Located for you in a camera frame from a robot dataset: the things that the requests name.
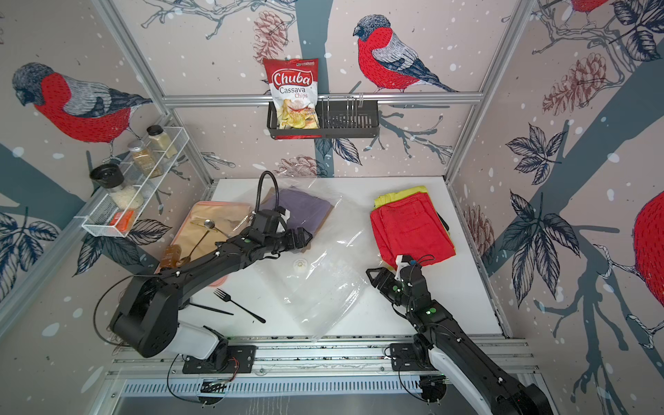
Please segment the clear plastic vacuum bag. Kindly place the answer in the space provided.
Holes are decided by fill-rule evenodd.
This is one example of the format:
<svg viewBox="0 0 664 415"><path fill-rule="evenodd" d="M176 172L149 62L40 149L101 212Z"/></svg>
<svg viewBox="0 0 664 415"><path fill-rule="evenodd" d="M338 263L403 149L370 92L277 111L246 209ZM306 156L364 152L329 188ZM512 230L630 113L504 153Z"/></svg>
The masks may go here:
<svg viewBox="0 0 664 415"><path fill-rule="evenodd" d="M380 263L369 224L370 207L340 190L333 179L285 178L330 202L333 211L302 251L263 259L225 278L221 289L266 319L241 317L231 335L302 335L317 341L347 316L368 286L365 269Z"/></svg>

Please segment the red garment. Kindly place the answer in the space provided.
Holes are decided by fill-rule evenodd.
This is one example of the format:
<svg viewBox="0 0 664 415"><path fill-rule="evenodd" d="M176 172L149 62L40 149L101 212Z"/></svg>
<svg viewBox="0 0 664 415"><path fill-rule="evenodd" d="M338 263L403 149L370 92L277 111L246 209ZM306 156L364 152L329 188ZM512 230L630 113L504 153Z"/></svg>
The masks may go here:
<svg viewBox="0 0 664 415"><path fill-rule="evenodd" d="M448 230L430 195L417 192L374 209L370 221L380 257L397 267L397 257L410 256L427 266L456 255Z"/></svg>

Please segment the neon yellow garment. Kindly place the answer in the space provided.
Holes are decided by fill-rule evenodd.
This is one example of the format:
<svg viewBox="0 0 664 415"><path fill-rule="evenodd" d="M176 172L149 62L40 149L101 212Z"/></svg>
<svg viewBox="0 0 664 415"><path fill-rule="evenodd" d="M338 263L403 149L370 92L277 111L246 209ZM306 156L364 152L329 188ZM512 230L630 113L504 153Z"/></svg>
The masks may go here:
<svg viewBox="0 0 664 415"><path fill-rule="evenodd" d="M401 190L401 191L398 191L398 192L392 192L392 193L388 193L388 194L385 194L385 195L381 195L373 201L373 208L374 209L379 209L382 206L385 206L387 204L406 199L407 197L410 197L412 195L416 195L418 193L427 194L428 190L427 190L426 186L417 186L417 187L413 187L413 188L408 188L407 190Z"/></svg>

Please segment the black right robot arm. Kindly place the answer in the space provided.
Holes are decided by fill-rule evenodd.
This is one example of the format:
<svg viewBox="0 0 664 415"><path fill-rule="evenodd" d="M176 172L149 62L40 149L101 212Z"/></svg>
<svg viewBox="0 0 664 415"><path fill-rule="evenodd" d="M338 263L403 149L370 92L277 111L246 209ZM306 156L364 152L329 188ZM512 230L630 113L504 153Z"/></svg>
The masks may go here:
<svg viewBox="0 0 664 415"><path fill-rule="evenodd" d="M385 267L366 275L416 331L418 360L445 375L478 414L552 414L546 394L525 386L470 340L453 315L432 298L422 266L409 260L397 273Z"/></svg>

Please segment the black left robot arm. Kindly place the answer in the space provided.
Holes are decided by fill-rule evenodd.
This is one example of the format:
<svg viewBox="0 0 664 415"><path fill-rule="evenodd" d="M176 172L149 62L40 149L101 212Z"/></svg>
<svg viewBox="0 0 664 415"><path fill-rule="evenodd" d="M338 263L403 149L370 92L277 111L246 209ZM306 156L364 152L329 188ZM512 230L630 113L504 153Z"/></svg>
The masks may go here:
<svg viewBox="0 0 664 415"><path fill-rule="evenodd" d="M307 247L305 228L283 229L281 211L259 211L249 227L216 244L216 249L185 266L152 275L133 275L119 301L110 330L145 358L164 351L176 337L178 313L214 281L263 259Z"/></svg>

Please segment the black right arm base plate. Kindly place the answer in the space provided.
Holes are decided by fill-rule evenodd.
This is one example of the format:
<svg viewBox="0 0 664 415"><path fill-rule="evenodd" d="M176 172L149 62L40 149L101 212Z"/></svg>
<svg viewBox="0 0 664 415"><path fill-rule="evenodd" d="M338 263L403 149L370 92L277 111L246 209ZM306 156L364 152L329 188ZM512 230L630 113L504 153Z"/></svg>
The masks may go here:
<svg viewBox="0 0 664 415"><path fill-rule="evenodd" d="M419 343L391 343L387 348L387 357L391 360L394 372L439 373L439 370L432 366L430 351Z"/></svg>

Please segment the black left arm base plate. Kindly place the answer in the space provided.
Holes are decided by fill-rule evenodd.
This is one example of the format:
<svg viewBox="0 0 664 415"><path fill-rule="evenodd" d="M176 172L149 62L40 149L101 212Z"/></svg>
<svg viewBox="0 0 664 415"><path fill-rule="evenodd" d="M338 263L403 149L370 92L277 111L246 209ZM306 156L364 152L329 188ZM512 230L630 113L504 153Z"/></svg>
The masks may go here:
<svg viewBox="0 0 664 415"><path fill-rule="evenodd" d="M250 345L221 346L206 360L186 356L183 364L185 375L243 375L250 374L258 348Z"/></svg>

